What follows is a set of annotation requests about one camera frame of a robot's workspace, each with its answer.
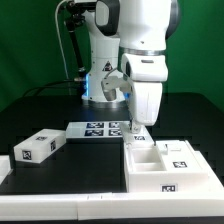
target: white platform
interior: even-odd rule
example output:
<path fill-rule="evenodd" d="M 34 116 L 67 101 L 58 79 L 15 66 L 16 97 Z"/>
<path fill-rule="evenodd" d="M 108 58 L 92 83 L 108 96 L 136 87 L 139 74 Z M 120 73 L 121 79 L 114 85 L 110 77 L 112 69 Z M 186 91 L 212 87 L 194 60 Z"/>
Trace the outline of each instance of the white platform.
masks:
<path fill-rule="evenodd" d="M 224 189 L 188 142 L 124 137 L 129 193 L 0 196 L 0 221 L 224 216 Z"/>

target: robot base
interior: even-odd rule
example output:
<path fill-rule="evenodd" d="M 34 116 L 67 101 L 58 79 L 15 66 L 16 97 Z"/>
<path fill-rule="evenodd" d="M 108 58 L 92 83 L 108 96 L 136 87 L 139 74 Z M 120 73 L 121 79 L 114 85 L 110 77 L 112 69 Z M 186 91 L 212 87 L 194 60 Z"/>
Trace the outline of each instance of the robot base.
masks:
<path fill-rule="evenodd" d="M 108 101 L 94 101 L 88 99 L 88 97 L 82 97 L 82 103 L 84 106 L 90 106 L 102 109 L 127 107 L 125 100 L 108 102 Z"/>

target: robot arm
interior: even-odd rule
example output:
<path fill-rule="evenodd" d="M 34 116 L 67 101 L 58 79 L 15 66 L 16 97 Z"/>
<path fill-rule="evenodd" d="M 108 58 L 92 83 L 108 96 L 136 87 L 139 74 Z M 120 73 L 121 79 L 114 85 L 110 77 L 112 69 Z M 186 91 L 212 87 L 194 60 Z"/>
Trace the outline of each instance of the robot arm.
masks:
<path fill-rule="evenodd" d="M 113 77 L 117 78 L 122 77 L 123 74 L 116 69 L 120 39 L 118 36 L 108 37 L 108 35 L 113 35 L 112 32 L 109 32 L 110 29 L 107 29 L 109 33 L 105 35 L 97 28 L 95 14 L 97 13 L 98 15 L 97 21 L 99 24 L 102 24 L 105 14 L 104 11 L 99 9 L 99 7 L 96 9 L 96 2 L 97 0 L 69 0 L 66 6 L 67 11 L 71 14 L 71 17 L 66 20 L 66 24 L 70 25 L 70 23 L 68 23 L 70 21 L 72 24 L 72 26 L 66 26 L 71 36 L 72 43 L 75 43 L 73 48 L 79 70 L 82 72 L 81 74 L 79 72 L 79 75 L 83 78 L 80 80 L 86 81 L 86 91 L 85 94 L 81 96 L 82 103 L 84 105 L 90 105 L 97 108 L 124 107 L 126 106 L 125 99 L 123 93 L 117 88 L 118 86 L 115 86 L 114 89 L 110 91 L 116 96 L 114 97 L 114 100 L 110 98 L 110 102 L 107 101 L 101 87 L 101 81 L 108 74 L 108 72 L 113 72 Z M 82 60 L 74 33 L 74 27 L 77 28 L 82 26 L 84 23 L 89 31 L 92 61 L 91 69 L 88 73 L 85 73 L 85 78 L 82 76 L 84 73 L 84 66 L 83 63 L 79 63 Z"/>
<path fill-rule="evenodd" d="M 120 0 L 115 1 L 117 7 L 111 6 L 108 2 L 110 1 L 97 2 L 96 12 L 104 12 L 104 17 L 102 21 L 100 18 L 97 19 L 99 14 L 96 13 L 96 23 L 100 21 L 98 28 L 105 35 L 109 28 L 118 31 L 118 70 L 124 76 L 120 82 L 116 80 L 116 83 L 119 83 L 121 91 L 129 93 L 127 104 L 132 117 L 131 131 L 138 133 L 141 125 L 154 125 L 158 117 L 162 96 L 161 82 L 166 81 L 168 77 L 165 41 L 178 25 L 178 2 Z M 117 19 L 114 18 L 117 13 L 113 11 L 119 11 L 118 25 Z M 104 91 L 109 92 L 114 87 L 111 82 L 114 82 L 112 77 L 103 80 Z"/>

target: cable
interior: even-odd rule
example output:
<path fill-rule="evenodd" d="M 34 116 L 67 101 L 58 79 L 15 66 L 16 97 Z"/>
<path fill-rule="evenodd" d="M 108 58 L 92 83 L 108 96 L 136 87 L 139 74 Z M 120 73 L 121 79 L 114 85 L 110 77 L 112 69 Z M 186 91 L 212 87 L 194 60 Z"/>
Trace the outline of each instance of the cable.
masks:
<path fill-rule="evenodd" d="M 43 91 L 44 89 L 77 89 L 76 87 L 55 87 L 55 86 L 40 86 L 40 87 L 35 87 L 32 89 L 27 90 L 22 97 L 26 97 L 26 95 L 30 92 L 32 92 L 33 90 L 39 90 L 41 89 L 41 91 Z"/>
<path fill-rule="evenodd" d="M 59 11 L 61 5 L 64 4 L 65 2 L 67 2 L 67 1 L 68 1 L 68 0 L 62 0 L 62 1 L 57 5 L 57 8 L 56 8 L 56 10 L 55 10 L 55 25 L 56 25 L 57 36 L 58 36 L 58 42 L 59 42 L 59 46 L 60 46 L 60 50 L 61 50 L 61 55 L 62 55 L 62 59 L 63 59 L 63 64 L 64 64 L 64 69 L 65 69 L 66 78 L 69 79 L 68 69 L 67 69 L 67 64 L 66 64 L 66 59 L 65 59 L 65 54 L 64 54 L 64 49 L 63 49 L 63 45 L 62 45 L 62 41 L 61 41 L 60 29 L 59 29 L 59 25 L 58 25 L 58 11 Z"/>
<path fill-rule="evenodd" d="M 54 86 L 54 85 L 59 85 L 59 84 L 64 84 L 64 83 L 74 83 L 74 80 L 71 80 L 71 79 L 66 79 L 66 80 L 63 80 L 63 81 L 56 81 L 56 82 L 51 82 L 51 83 L 48 83 L 46 85 L 44 85 L 42 88 L 40 87 L 35 93 L 34 93 L 34 96 L 37 96 L 40 92 L 42 92 L 45 87 L 48 87 L 48 86 Z"/>

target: white block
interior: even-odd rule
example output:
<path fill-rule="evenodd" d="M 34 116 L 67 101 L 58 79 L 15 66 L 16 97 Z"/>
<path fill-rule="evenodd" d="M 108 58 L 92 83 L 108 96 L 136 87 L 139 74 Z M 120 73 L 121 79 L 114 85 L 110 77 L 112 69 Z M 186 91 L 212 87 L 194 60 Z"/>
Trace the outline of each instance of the white block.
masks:
<path fill-rule="evenodd" d="M 70 122 L 66 139 L 121 138 L 119 121 Z"/>
<path fill-rule="evenodd" d="M 131 145 L 133 148 L 152 147 L 154 145 L 154 141 L 145 126 L 141 126 L 140 133 L 133 134 L 130 131 L 129 123 L 129 121 L 120 123 L 120 129 L 126 145 Z"/>
<path fill-rule="evenodd" d="M 77 202 L 78 219 L 108 219 L 111 217 L 112 193 L 89 194 Z"/>
<path fill-rule="evenodd" d="M 0 221 L 75 220 L 80 195 L 0 196 Z"/>
<path fill-rule="evenodd" d="M 224 215 L 224 192 L 113 194 L 111 218 L 208 217 Z"/>
<path fill-rule="evenodd" d="M 0 184 L 11 170 L 9 156 L 0 156 Z"/>
<path fill-rule="evenodd" d="M 14 147 L 15 160 L 41 163 L 65 143 L 65 131 L 43 129 Z"/>

